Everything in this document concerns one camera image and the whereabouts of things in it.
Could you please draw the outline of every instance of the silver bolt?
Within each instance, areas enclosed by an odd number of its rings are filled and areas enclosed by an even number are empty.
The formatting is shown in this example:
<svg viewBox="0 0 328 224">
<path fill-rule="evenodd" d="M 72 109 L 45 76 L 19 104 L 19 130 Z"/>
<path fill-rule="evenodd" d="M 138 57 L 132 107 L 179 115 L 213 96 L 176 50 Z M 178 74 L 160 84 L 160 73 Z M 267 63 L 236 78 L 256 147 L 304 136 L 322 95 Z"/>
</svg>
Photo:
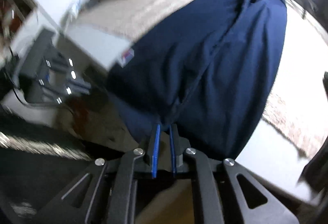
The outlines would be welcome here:
<svg viewBox="0 0 328 224">
<path fill-rule="evenodd" d="M 143 154 L 143 149 L 141 149 L 141 148 L 136 148 L 136 149 L 133 150 L 133 153 L 134 153 L 135 155 L 142 155 L 142 154 Z"/>
<path fill-rule="evenodd" d="M 194 155 L 196 153 L 196 149 L 195 148 L 187 148 L 186 153 L 188 155 Z"/>
<path fill-rule="evenodd" d="M 235 161 L 234 161 L 233 159 L 231 159 L 231 158 L 226 158 L 226 159 L 224 160 L 224 163 L 225 163 L 227 166 L 232 167 L 232 166 L 235 164 Z"/>
<path fill-rule="evenodd" d="M 95 160 L 95 164 L 96 164 L 97 166 L 103 166 L 104 163 L 105 163 L 105 160 L 104 160 L 103 158 L 97 158 L 97 159 Z"/>
</svg>

